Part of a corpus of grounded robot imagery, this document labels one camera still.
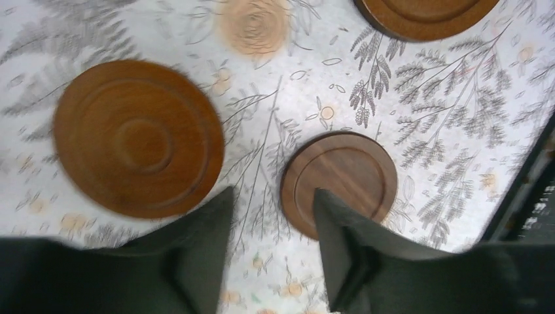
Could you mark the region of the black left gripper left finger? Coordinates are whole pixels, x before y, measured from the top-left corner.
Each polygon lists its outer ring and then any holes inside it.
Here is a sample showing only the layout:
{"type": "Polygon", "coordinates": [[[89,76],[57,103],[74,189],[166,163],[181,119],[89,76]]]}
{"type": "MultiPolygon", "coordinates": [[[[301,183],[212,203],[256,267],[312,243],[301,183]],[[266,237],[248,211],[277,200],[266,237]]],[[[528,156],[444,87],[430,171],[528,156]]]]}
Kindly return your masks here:
{"type": "Polygon", "coordinates": [[[1,239],[2,313],[216,313],[234,213],[225,188],[190,214],[115,248],[1,239]]]}

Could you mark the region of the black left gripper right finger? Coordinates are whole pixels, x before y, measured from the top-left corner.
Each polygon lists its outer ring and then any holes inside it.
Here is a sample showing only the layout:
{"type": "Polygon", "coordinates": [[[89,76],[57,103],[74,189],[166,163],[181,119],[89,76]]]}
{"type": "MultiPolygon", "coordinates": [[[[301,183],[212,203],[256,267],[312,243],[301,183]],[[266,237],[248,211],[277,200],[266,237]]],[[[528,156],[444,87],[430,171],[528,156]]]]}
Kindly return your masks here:
{"type": "Polygon", "coordinates": [[[494,241],[432,249],[317,189],[329,309],[338,313],[553,313],[554,245],[494,241]]]}

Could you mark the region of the dark walnut coaster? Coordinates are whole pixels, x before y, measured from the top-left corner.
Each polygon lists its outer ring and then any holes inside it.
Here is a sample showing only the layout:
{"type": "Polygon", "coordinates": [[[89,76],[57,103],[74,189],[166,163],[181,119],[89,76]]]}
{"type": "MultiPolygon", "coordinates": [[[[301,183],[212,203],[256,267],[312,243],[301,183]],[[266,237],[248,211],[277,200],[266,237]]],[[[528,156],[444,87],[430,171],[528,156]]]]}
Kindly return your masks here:
{"type": "Polygon", "coordinates": [[[318,234],[312,205],[318,188],[382,222],[397,194],[397,170],[383,146],[352,131],[326,133],[299,148],[283,170],[280,204],[288,222],[314,240],[318,234]]]}

